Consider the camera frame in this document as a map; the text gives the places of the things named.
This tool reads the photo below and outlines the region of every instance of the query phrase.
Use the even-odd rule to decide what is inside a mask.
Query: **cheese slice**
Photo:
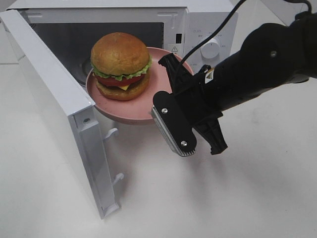
[[[129,85],[126,85],[126,86],[117,86],[117,87],[123,89],[124,91],[127,91],[127,89],[128,89],[129,86],[130,86],[130,84],[129,84]]]

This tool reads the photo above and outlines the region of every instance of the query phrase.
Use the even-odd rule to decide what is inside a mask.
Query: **screw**
[[[276,52],[276,51],[271,51],[271,54],[270,54],[270,55],[271,55],[272,58],[274,58],[274,57],[276,57],[277,52]]]
[[[180,143],[182,146],[186,147],[187,146],[187,142],[185,140],[183,140],[181,143]]]
[[[168,112],[167,108],[163,108],[163,109],[162,109],[162,113],[163,113],[163,114],[166,114],[167,112]]]

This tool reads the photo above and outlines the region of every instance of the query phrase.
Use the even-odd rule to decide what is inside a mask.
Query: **white table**
[[[279,20],[257,0],[239,10],[232,52]],[[0,29],[0,237],[267,238],[317,236],[317,80],[286,85],[224,112],[229,146],[173,154],[155,125],[99,115],[121,209],[99,218],[80,157],[67,158],[38,112]]]

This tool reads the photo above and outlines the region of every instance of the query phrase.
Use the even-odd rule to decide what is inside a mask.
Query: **plate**
[[[152,65],[150,70],[151,77],[148,87],[135,99],[129,101],[118,101],[105,98],[96,87],[95,78],[90,71],[86,79],[86,89],[90,97],[96,102],[95,107],[104,116],[124,124],[145,125],[152,124],[154,120],[151,116],[153,106],[153,96],[158,91],[171,93],[166,68],[159,65],[158,61],[170,51],[160,48],[148,47],[152,56]],[[185,62],[184,66],[191,74],[191,67]]]

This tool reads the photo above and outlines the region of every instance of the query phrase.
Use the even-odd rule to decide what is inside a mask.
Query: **white microwave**
[[[91,47],[101,36],[121,31],[148,47],[182,57],[209,36],[232,8],[229,0],[17,0],[0,13],[49,128],[68,156],[78,154],[82,159],[101,218],[119,207],[106,159],[104,122],[96,117],[95,102],[83,88],[91,69]],[[237,14],[188,58],[194,72],[229,56],[236,22]]]

